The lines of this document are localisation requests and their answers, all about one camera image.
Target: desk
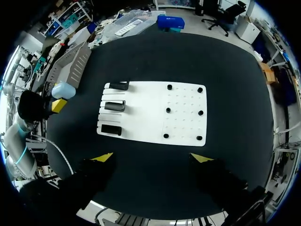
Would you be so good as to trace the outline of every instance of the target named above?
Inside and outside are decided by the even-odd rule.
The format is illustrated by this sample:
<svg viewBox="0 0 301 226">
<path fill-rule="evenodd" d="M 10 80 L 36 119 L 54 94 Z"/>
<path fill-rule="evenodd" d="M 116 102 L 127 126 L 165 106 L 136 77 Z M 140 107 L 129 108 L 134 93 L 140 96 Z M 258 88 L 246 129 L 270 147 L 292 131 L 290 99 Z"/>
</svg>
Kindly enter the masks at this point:
<svg viewBox="0 0 301 226">
<path fill-rule="evenodd" d="M 105 83 L 126 80 L 205 85 L 205 146 L 159 145 L 98 135 Z M 154 32 L 94 49 L 77 94 L 49 118 L 47 136 L 75 170 L 84 158 L 116 154 L 116 171 L 106 190 L 93 198 L 95 202 L 151 219 L 190 219 L 221 210 L 197 189 L 189 171 L 189 153 L 223 159 L 229 170 L 248 181 L 251 190 L 265 186 L 272 162 L 273 117 L 264 75 L 250 53 L 206 36 Z M 70 175 L 51 145 L 48 159 L 59 177 Z"/>
</svg>

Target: yellow block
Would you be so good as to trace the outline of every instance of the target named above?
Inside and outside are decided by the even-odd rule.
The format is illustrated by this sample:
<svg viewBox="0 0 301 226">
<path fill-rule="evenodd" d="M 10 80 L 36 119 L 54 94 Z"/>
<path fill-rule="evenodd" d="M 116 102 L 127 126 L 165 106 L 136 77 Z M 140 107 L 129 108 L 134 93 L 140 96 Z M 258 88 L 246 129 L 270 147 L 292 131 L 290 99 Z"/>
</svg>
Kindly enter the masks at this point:
<svg viewBox="0 0 301 226">
<path fill-rule="evenodd" d="M 67 101 L 63 99 L 58 99 L 51 104 L 51 110 L 55 113 L 59 113 L 61 109 L 66 105 Z"/>
<path fill-rule="evenodd" d="M 213 160 L 213 159 L 209 159 L 209 158 L 206 158 L 206 157 L 198 155 L 198 154 L 193 154 L 193 153 L 190 153 L 190 154 L 200 163 Z"/>
<path fill-rule="evenodd" d="M 97 160 L 97 161 L 102 161 L 102 162 L 105 162 L 108 160 L 108 158 L 111 157 L 111 155 L 113 155 L 113 153 L 107 153 L 107 154 L 104 154 L 102 156 L 99 156 L 99 157 L 96 157 L 96 158 L 93 158 L 91 160 Z"/>
</svg>

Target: office chair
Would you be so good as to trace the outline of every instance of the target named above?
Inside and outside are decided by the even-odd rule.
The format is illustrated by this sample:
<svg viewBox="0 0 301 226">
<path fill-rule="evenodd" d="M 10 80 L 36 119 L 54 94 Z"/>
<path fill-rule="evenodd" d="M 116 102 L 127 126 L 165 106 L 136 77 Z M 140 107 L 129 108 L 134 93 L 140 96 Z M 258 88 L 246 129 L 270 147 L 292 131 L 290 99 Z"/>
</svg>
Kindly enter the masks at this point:
<svg viewBox="0 0 301 226">
<path fill-rule="evenodd" d="M 245 12 L 246 10 L 246 4 L 238 1 L 237 4 L 227 8 L 226 10 L 222 10 L 222 12 L 219 11 L 219 13 L 216 14 L 216 19 L 215 20 L 210 20 L 210 19 L 202 19 L 202 22 L 205 21 L 210 21 L 213 22 L 214 24 L 211 25 L 208 29 L 211 30 L 215 26 L 220 26 L 225 32 L 226 32 L 226 37 L 228 37 L 229 33 L 227 29 L 224 27 L 223 24 L 234 24 L 235 17 L 237 17 L 239 14 Z"/>
</svg>

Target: blue container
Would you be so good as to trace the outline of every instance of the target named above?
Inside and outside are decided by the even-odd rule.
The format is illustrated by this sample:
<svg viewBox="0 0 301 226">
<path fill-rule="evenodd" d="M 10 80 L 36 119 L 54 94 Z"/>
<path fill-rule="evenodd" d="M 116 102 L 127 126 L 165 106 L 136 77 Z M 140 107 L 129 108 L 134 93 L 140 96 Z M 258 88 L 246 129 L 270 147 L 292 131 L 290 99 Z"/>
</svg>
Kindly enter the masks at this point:
<svg viewBox="0 0 301 226">
<path fill-rule="evenodd" d="M 181 17 L 175 17 L 175 16 L 159 15 L 157 22 L 159 28 L 184 29 L 185 26 L 184 20 Z"/>
</svg>

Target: white pegboard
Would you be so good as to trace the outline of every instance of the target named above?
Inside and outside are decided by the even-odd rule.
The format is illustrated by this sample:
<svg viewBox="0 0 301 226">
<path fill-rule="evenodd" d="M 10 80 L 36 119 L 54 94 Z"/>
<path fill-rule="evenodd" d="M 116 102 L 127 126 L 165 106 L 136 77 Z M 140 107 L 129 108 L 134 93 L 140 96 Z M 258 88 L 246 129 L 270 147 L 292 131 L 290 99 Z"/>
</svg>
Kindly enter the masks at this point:
<svg viewBox="0 0 301 226">
<path fill-rule="evenodd" d="M 131 81 L 127 91 L 105 84 L 99 110 L 100 135 L 157 144 L 204 146 L 207 97 L 203 85 L 165 81 Z M 126 101 L 124 112 L 105 110 L 106 102 Z M 103 124 L 120 126 L 121 136 L 103 133 Z"/>
</svg>

